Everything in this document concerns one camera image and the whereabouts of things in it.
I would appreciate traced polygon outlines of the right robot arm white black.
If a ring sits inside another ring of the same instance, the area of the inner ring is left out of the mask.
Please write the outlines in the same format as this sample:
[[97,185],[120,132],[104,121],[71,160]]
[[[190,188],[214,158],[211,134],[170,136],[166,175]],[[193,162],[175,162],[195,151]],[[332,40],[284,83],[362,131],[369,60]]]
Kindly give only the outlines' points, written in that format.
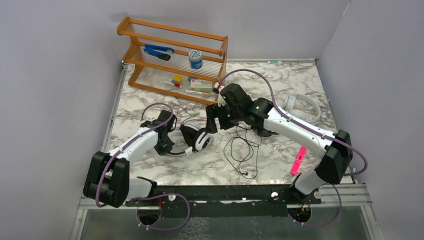
[[287,137],[304,146],[320,161],[312,169],[300,173],[288,190],[289,199],[300,204],[309,194],[325,185],[338,185],[353,158],[350,135],[320,129],[282,110],[272,101],[259,97],[256,100],[239,84],[231,83],[219,93],[224,103],[206,106],[205,131],[217,133],[228,130],[240,122],[259,130]]

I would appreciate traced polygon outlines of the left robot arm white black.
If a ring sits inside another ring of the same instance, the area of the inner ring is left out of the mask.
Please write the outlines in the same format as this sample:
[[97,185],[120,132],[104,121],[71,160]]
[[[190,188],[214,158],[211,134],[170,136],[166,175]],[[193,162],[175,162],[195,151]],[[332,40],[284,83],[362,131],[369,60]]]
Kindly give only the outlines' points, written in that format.
[[162,110],[157,119],[145,121],[126,142],[109,152],[96,152],[89,165],[82,194],[98,207],[118,208],[135,198],[144,205],[157,200],[157,183],[145,177],[130,177],[130,168],[146,152],[154,149],[160,156],[174,146],[168,134],[176,128],[176,116]]

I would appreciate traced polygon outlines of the small black on-ear headphones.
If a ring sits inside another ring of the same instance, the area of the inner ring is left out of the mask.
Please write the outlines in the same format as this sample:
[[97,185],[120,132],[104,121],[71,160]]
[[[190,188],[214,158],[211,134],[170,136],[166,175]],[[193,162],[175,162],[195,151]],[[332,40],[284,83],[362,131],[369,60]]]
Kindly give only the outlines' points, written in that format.
[[252,126],[251,128],[258,136],[260,136],[262,138],[268,138],[268,137],[271,137],[271,136],[278,135],[277,132],[273,132],[273,131],[264,129],[262,127]]

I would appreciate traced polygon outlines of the white black gaming headset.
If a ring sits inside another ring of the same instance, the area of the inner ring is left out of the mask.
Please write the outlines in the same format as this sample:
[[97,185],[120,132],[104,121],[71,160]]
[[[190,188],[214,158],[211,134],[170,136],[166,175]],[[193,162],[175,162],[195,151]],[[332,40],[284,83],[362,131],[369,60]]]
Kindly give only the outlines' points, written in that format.
[[188,156],[193,152],[202,151],[211,141],[211,134],[207,133],[204,127],[200,127],[195,123],[178,123],[175,130],[182,134],[188,148],[180,152],[169,151],[167,155],[171,157]]

